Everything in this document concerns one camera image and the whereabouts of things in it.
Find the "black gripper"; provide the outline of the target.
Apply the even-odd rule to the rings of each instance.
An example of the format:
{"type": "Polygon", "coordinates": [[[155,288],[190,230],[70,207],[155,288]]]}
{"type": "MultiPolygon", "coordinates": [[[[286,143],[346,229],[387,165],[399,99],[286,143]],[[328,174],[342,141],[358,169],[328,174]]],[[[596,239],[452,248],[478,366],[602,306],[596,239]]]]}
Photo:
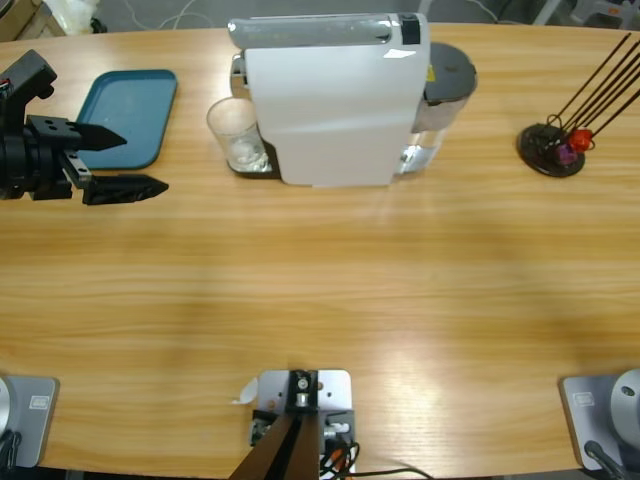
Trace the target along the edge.
{"type": "Polygon", "coordinates": [[[15,132],[1,133],[1,198],[58,200],[84,191],[88,206],[126,204],[154,198],[169,189],[163,181],[143,174],[93,176],[79,150],[103,151],[127,140],[95,124],[66,118],[29,115],[15,132]]]}

